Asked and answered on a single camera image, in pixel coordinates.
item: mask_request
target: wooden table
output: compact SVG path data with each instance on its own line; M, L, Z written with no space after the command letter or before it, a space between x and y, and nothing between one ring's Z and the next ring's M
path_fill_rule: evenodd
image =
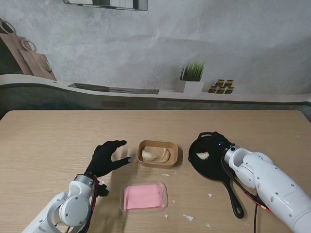
M0 231L21 232L56 194L68 191L98 144L125 139L115 158L135 157L139 143L151 139L175 142L178 165L166 170L135 161L103 177L110 194L97 200L89 232L252 233L254 203L234 185L245 211L237 219L225 187L200 176L188 162L191 143L204 131L218 131L241 147L267 154L311 196L311 124L298 111L12 111L0 121ZM145 181L165 183L168 208L123 214L121 188ZM291 232L262 209L257 231Z

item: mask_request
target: wall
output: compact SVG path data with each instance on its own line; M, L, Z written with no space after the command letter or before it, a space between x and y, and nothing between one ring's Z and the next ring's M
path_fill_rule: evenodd
M0 17L68 83L172 90L187 61L205 62L205 89L311 92L310 0L149 0L147 12L0 0Z

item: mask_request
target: potted plant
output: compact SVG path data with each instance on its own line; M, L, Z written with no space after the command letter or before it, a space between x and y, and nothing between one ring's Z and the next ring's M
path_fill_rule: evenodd
M204 82L201 82L203 69L204 63L194 62L185 65L181 71L176 91L192 95L199 94L204 86Z

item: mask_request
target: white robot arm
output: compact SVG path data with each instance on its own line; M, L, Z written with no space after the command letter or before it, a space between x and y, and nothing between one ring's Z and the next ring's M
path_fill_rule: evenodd
M79 174L70 182L68 195L56 195L38 216L25 228L23 233L61 233L57 226L68 226L65 233L85 233L95 207L97 196L108 195L107 186L99 185L97 178L107 175L133 161L131 157L112 161L112 154L126 141L107 141L98 145L84 175Z
M294 233L311 232L310 198L268 156L232 146L225 162Z
M22 233L61 233L57 225L67 225L71 233L80 232L88 224L90 198L96 182L85 175L77 175L70 182L68 195L56 195Z

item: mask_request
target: wooden cutting board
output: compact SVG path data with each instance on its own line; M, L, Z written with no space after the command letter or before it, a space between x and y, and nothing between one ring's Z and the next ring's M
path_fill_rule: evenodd
M27 47L27 44L31 43L34 47L34 50L31 50ZM48 60L45 55L36 53L37 48L35 45L29 40L22 40L21 45L25 50L19 50L23 59L26 61L29 66L31 72L36 77L41 77L45 79L55 80L56 78L52 72L52 69L49 66Z
M13 30L12 33L6 31L4 27L2 26L3 23L9 24ZM4 41L12 55L14 56L15 60L17 61L20 69L24 74L33 75L31 72L29 66L25 62L23 56L20 53L20 50L25 50L25 48L22 46L21 41L24 39L24 37L19 37L16 35L15 28L7 21L0 20L0 28L4 30L7 34L0 33L1 39Z

